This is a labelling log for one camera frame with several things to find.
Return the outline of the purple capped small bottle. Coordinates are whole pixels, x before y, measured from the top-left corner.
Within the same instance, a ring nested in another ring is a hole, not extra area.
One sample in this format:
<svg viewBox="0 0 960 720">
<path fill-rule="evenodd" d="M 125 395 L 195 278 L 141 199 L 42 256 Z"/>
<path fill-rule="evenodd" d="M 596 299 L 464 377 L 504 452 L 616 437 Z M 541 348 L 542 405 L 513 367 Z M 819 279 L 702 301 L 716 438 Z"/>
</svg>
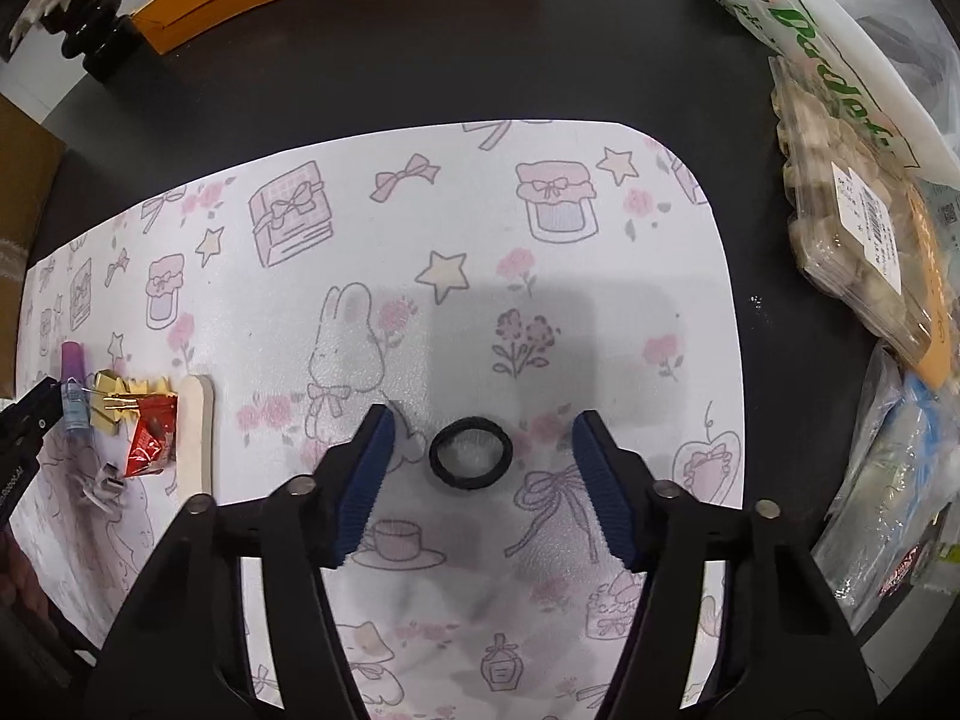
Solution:
<svg viewBox="0 0 960 720">
<path fill-rule="evenodd" d="M 60 346 L 60 362 L 65 431 L 69 434 L 86 433 L 89 429 L 89 405 L 83 346 L 78 341 L 64 341 Z"/>
</svg>

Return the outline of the red foil candy wrapper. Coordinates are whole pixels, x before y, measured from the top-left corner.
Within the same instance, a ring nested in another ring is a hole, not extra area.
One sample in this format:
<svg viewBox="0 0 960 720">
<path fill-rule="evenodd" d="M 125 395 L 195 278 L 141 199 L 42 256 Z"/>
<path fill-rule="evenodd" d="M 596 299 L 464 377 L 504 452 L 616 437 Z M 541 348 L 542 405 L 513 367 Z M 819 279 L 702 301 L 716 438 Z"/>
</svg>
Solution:
<svg viewBox="0 0 960 720">
<path fill-rule="evenodd" d="M 159 394 L 135 398 L 137 417 L 125 461 L 126 478 L 157 475 L 174 457 L 178 397 Z"/>
</svg>

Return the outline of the wooden popsicle stick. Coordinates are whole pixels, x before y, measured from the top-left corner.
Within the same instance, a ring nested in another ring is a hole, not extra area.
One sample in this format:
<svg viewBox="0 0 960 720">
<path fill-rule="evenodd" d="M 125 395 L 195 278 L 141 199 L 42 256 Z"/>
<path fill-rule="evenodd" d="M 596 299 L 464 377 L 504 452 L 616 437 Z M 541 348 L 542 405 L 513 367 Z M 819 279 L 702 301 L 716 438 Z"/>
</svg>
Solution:
<svg viewBox="0 0 960 720">
<path fill-rule="evenodd" d="M 213 413 L 215 388 L 206 376 L 179 382 L 176 415 L 178 495 L 185 502 L 195 494 L 213 494 Z"/>
</svg>

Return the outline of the gold star hair clip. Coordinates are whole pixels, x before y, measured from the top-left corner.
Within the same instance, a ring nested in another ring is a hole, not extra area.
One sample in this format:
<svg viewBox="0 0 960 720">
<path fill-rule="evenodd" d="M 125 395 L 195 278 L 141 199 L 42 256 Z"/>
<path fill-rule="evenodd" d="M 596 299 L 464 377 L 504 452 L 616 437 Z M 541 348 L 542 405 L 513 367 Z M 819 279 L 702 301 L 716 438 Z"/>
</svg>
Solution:
<svg viewBox="0 0 960 720">
<path fill-rule="evenodd" d="M 117 436 L 128 421 L 137 426 L 146 419 L 153 436 L 174 433 L 178 397 L 169 380 L 124 379 L 109 369 L 96 372 L 89 394 L 89 424 L 108 436 Z"/>
</svg>

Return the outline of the clear plastic packets pile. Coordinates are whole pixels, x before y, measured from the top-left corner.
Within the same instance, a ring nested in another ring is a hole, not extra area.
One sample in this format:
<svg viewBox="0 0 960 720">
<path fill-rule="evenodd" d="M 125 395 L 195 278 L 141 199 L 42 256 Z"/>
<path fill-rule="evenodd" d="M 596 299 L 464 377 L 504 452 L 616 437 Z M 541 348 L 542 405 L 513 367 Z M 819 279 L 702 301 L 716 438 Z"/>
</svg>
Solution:
<svg viewBox="0 0 960 720">
<path fill-rule="evenodd" d="M 857 404 L 850 460 L 814 559 L 853 631 L 929 522 L 958 494 L 958 398 L 872 351 Z"/>
</svg>

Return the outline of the brown cardboard box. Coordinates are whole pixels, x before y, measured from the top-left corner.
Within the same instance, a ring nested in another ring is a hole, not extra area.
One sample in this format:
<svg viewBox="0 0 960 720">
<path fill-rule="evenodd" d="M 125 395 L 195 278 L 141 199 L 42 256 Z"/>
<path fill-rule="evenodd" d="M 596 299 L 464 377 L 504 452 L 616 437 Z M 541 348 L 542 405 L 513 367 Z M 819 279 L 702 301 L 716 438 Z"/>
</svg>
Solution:
<svg viewBox="0 0 960 720">
<path fill-rule="evenodd" d="M 0 110 L 2 397 L 14 395 L 14 358 L 28 255 L 65 147 L 7 98 Z"/>
</svg>

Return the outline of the pink patterned table mat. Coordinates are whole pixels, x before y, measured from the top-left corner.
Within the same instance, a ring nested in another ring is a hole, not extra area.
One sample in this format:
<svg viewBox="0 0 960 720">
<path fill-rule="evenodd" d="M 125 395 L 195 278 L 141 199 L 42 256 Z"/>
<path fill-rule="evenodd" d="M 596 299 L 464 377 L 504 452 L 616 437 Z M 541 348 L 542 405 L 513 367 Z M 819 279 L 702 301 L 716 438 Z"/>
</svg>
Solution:
<svg viewBox="0 0 960 720">
<path fill-rule="evenodd" d="M 31 268 L 16 385 L 215 388 L 213 493 L 316 468 L 376 403 L 395 450 L 327 572 L 377 718 L 590 718 L 643 582 L 605 546 L 569 429 L 742 497 L 740 349 L 697 179 L 604 122 L 443 125 L 290 149 L 158 193 Z"/>
</svg>

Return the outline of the clear plastic snack tray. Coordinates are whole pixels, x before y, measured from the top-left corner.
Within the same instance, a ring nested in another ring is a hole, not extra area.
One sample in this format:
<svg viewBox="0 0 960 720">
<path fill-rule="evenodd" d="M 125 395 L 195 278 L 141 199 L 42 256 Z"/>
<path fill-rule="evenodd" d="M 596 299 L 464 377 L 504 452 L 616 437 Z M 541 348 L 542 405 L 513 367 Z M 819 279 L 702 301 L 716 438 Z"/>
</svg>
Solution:
<svg viewBox="0 0 960 720">
<path fill-rule="evenodd" d="M 782 57 L 770 67 L 797 265 L 849 305 L 928 387 L 944 387 L 955 372 L 957 330 L 918 187 L 802 71 Z"/>
</svg>

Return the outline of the black flower vase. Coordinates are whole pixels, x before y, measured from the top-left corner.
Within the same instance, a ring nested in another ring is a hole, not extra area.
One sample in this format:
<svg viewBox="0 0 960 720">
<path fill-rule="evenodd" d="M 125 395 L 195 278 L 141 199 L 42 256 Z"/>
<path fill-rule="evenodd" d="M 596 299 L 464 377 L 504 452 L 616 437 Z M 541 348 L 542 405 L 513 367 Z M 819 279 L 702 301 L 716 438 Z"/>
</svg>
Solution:
<svg viewBox="0 0 960 720">
<path fill-rule="evenodd" d="M 49 34 L 62 34 L 60 52 L 82 60 L 83 70 L 103 85 L 112 82 L 142 48 L 132 18 L 121 12 L 122 0 L 70 0 L 41 18 Z"/>
</svg>

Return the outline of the white green plastic bag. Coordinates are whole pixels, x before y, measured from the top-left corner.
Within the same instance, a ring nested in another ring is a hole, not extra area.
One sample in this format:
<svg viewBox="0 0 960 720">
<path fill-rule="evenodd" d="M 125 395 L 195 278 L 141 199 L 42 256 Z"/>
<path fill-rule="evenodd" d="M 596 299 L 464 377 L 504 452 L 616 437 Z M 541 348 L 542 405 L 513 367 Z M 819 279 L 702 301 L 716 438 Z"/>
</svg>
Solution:
<svg viewBox="0 0 960 720">
<path fill-rule="evenodd" d="M 958 46 L 931 0 L 716 2 L 804 67 L 874 146 L 957 187 Z"/>
</svg>

